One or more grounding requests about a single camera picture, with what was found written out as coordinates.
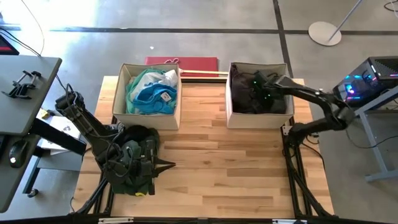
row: cloth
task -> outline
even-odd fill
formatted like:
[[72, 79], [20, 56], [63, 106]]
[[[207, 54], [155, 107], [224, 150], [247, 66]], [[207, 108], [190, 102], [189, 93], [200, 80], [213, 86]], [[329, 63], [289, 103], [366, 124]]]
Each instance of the cloth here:
[[134, 98], [150, 84], [161, 83], [175, 88], [177, 82], [178, 76], [175, 70], [165, 72], [163, 70], [146, 69], [137, 77], [132, 77], [126, 86], [126, 113], [137, 113], [133, 103]]
[[178, 76], [175, 70], [170, 70], [164, 74], [164, 79], [159, 81], [159, 84], [168, 85], [171, 87], [176, 87], [178, 82]]
[[133, 100], [133, 105], [140, 114], [173, 114], [177, 99], [177, 90], [163, 84], [150, 84]]
[[256, 93], [253, 84], [254, 74], [240, 73], [237, 66], [232, 65], [230, 75], [232, 109], [234, 112], [246, 114], [285, 113], [286, 105], [283, 98], [282, 100], [273, 99], [269, 105], [265, 105], [264, 100], [258, 98], [259, 95]]

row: gray metal frame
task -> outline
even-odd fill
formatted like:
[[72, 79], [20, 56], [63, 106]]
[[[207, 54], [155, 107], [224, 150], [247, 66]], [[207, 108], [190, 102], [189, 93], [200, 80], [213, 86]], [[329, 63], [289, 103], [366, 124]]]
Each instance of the gray metal frame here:
[[[368, 136], [371, 146], [376, 145], [377, 142], [376, 142], [376, 137], [374, 136], [372, 128], [369, 124], [366, 112], [372, 109], [379, 108], [380, 106], [385, 105], [386, 103], [394, 100], [397, 97], [398, 97], [398, 86], [394, 87], [390, 91], [382, 94], [381, 96], [370, 101], [369, 103], [367, 103], [366, 105], [360, 107], [355, 111], [355, 115], [359, 116], [362, 121], [362, 124], [364, 126], [366, 135]], [[381, 171], [376, 174], [366, 175], [365, 176], [366, 181], [371, 182], [380, 179], [398, 177], [398, 169], [389, 170], [387, 168], [385, 158], [383, 158], [379, 150], [379, 147], [378, 146], [372, 147], [372, 150]]]

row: concrete floor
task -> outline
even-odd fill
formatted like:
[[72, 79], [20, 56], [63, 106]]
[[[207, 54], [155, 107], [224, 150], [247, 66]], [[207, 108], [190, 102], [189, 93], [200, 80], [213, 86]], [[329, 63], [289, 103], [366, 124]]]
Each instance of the concrete floor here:
[[[279, 5], [285, 30], [307, 30], [316, 21], [339, 24], [355, 2], [279, 0]], [[43, 55], [63, 59], [58, 75], [83, 94], [91, 112], [95, 110], [103, 76], [117, 75], [122, 63], [144, 63], [146, 56], [215, 56], [222, 71], [233, 61], [284, 62], [279, 34], [47, 31], [54, 27], [277, 29], [273, 0], [26, 0], [26, 3], [45, 31]], [[343, 30], [397, 31], [398, 18], [385, 10], [384, 4], [385, 1], [364, 0]], [[3, 7], [4, 22], [22, 26], [22, 31], [12, 33], [31, 47], [40, 49], [40, 32], [23, 5], [19, 1], [7, 1], [0, 7]], [[334, 87], [368, 56], [396, 55], [398, 52], [396, 35], [344, 35], [334, 47], [317, 45], [308, 35], [286, 35], [286, 42], [294, 77], [304, 78], [308, 86], [323, 89]], [[14, 46], [21, 54], [32, 55], [26, 49]], [[60, 86], [53, 84], [44, 107], [53, 108], [55, 99], [61, 94]], [[316, 118], [322, 115], [315, 106], [312, 111]], [[389, 126], [395, 127], [395, 123], [389, 123]], [[383, 139], [397, 134], [395, 130], [380, 131], [377, 135]], [[352, 125], [349, 131], [358, 142], [364, 138], [360, 124]], [[393, 148], [397, 141], [392, 139], [381, 148]], [[352, 146], [344, 132], [323, 133], [320, 148], [337, 215], [398, 222], [398, 179], [369, 184], [363, 178], [365, 174], [378, 171], [370, 150]], [[398, 161], [397, 152], [388, 153], [393, 161]], [[40, 171], [34, 187], [41, 191], [41, 195], [27, 198], [21, 194], [20, 186], [10, 209], [0, 214], [0, 219], [67, 214], [77, 177], [76, 172]]]

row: cardboard box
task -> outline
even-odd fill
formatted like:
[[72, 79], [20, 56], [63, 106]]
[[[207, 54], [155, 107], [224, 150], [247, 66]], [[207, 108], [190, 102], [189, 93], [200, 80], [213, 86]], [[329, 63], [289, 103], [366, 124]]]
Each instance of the cardboard box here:
[[[251, 63], [233, 62], [239, 72], [255, 73], [258, 70], [267, 70], [269, 73], [276, 72], [281, 75], [288, 75], [286, 64], [278, 65], [258, 65]], [[232, 107], [231, 99], [231, 75], [228, 75], [225, 88], [226, 118], [228, 128], [280, 128], [294, 114], [293, 96], [285, 96], [286, 113], [285, 114], [244, 114], [235, 113]]]
[[[142, 71], [148, 68], [159, 70], [175, 70], [178, 75], [177, 84], [177, 104], [175, 105], [174, 114], [126, 114], [126, 85], [129, 83], [131, 77], [138, 76]], [[132, 125], [143, 125], [147, 128], [155, 128], [158, 130], [177, 130], [180, 127], [181, 117], [181, 95], [182, 84], [178, 65], [176, 64], [158, 64], [158, 65], [129, 65], [123, 64], [116, 86], [116, 93], [113, 101], [113, 115], [122, 122], [126, 127]]]

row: wooden tabletop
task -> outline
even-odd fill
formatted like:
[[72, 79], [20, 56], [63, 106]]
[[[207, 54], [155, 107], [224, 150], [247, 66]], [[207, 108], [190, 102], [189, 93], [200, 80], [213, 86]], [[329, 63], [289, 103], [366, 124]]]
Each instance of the wooden tabletop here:
[[[95, 116], [104, 124], [111, 123], [117, 80], [117, 77], [103, 80]], [[115, 195], [111, 215], [294, 217], [280, 130], [227, 129], [225, 84], [183, 83], [182, 86], [180, 129], [159, 131], [162, 141], [159, 157], [176, 162], [177, 166], [156, 178], [156, 195]], [[295, 121], [311, 121], [308, 102], [295, 98], [294, 103]], [[304, 146], [301, 152], [308, 188], [325, 210], [333, 213], [322, 160]], [[93, 193], [100, 173], [92, 153], [87, 153], [72, 201], [74, 209], [79, 209]], [[302, 203], [302, 194], [298, 194]]]

